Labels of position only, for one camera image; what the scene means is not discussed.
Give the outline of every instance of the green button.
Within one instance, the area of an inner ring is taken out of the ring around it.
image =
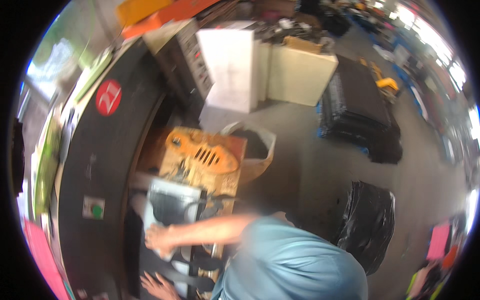
[[[100,219],[102,217],[103,209],[99,205],[94,205],[92,207],[92,214],[95,219]]]

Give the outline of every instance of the hand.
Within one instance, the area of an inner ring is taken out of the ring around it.
[[[155,296],[161,300],[180,300],[180,297],[173,287],[165,278],[159,273],[155,272],[155,275],[160,283],[158,283],[147,272],[145,277],[140,276],[142,281],[142,287],[144,287],[152,296]]]
[[[169,255],[174,248],[169,236],[168,228],[152,224],[146,231],[145,246],[151,250],[158,250],[160,252],[160,257],[163,258]]]

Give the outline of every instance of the red sticker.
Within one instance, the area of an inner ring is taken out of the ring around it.
[[[105,80],[96,93],[96,109],[102,116],[113,114],[121,100],[121,86],[113,79]]]

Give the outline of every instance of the concrete floor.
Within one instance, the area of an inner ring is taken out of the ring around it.
[[[378,55],[358,27],[337,41],[336,52],[374,61],[385,77],[401,82],[391,63]],[[440,140],[418,114],[410,93],[405,91],[392,108],[404,150],[398,165],[371,163],[351,144],[318,138],[315,108],[279,101],[261,106],[248,115],[206,107],[201,115],[202,127],[210,132],[245,121],[277,134],[271,166],[241,186],[238,197],[265,213],[283,210],[299,220],[302,228],[331,239],[351,181],[391,190],[396,197],[395,232],[382,265],[368,277],[369,298],[401,299],[425,259],[431,226],[460,212],[466,198],[463,167],[444,161]]]

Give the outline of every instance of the black curved panel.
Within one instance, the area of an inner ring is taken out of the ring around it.
[[[142,40],[107,72],[102,81],[115,80],[121,86],[119,105],[105,117],[96,107],[98,90],[93,94],[73,135],[60,186],[60,247],[79,299],[81,290],[88,299],[101,293],[121,299],[126,285],[121,249],[127,181],[166,94],[158,64]],[[105,200],[103,220],[83,217],[86,196]]]

